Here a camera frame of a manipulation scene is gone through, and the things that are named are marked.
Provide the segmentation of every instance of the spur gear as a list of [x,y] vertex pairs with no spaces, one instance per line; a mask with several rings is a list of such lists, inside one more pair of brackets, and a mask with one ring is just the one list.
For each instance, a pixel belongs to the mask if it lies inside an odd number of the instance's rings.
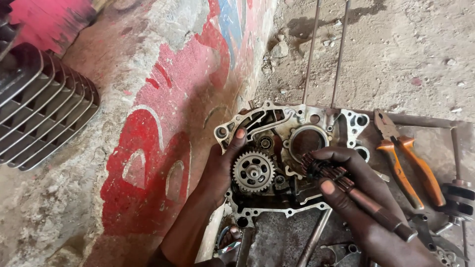
[[275,172],[276,168],[268,156],[250,151],[234,162],[233,178],[242,190],[257,192],[272,183]]

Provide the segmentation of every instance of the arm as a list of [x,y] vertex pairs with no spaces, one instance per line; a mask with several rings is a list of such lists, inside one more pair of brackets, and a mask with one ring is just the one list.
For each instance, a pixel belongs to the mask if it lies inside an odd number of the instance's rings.
[[196,259],[203,234],[212,212],[224,203],[231,184],[232,162],[246,143],[246,131],[239,129],[226,152],[219,144],[212,146],[201,179],[165,235],[153,257],[160,255],[175,266],[191,266]]
[[[356,187],[407,224],[404,213],[392,197],[386,183],[355,150],[325,147],[312,152],[312,155],[320,160],[341,162],[353,175]],[[373,261],[384,267],[442,266],[418,238],[406,243],[394,233],[387,231],[359,209],[332,180],[321,179],[318,183],[328,205],[348,222],[355,242]]]

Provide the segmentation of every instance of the fingernail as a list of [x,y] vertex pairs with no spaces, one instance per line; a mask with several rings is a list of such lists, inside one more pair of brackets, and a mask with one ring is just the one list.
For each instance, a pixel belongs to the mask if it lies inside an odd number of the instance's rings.
[[244,130],[243,130],[243,129],[239,129],[239,130],[237,131],[237,133],[236,133],[236,137],[239,138],[239,139],[241,139],[241,138],[244,137],[244,134],[245,134]]
[[332,181],[326,180],[320,185],[320,190],[326,195],[333,194],[335,192],[335,186],[333,185]]

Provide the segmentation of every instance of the human hand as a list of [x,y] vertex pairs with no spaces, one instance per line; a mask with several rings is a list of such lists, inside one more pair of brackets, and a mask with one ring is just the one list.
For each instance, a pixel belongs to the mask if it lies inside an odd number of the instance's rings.
[[[404,213],[392,197],[386,183],[354,149],[325,147],[312,152],[312,156],[319,160],[342,163],[352,174],[355,186],[359,190],[407,224]],[[418,238],[406,243],[386,230],[359,209],[332,180],[320,179],[318,185],[327,204],[348,223],[355,242],[379,265],[384,267],[440,265]]]
[[244,138],[246,134],[245,129],[237,130],[224,154],[219,144],[212,146],[209,151],[208,161],[196,188],[202,194],[211,197],[216,208],[224,203],[224,194],[231,185],[233,162],[246,144]]

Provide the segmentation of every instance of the dirt floor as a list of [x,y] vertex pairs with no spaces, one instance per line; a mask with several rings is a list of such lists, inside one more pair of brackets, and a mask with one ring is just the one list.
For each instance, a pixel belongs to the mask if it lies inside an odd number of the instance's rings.
[[[344,5],[323,0],[307,104],[330,106]],[[264,57],[258,105],[302,101],[308,61],[299,46],[311,39],[315,6],[279,1],[268,49],[283,37],[289,52]],[[474,10],[470,0],[352,1],[336,106],[475,121]]]

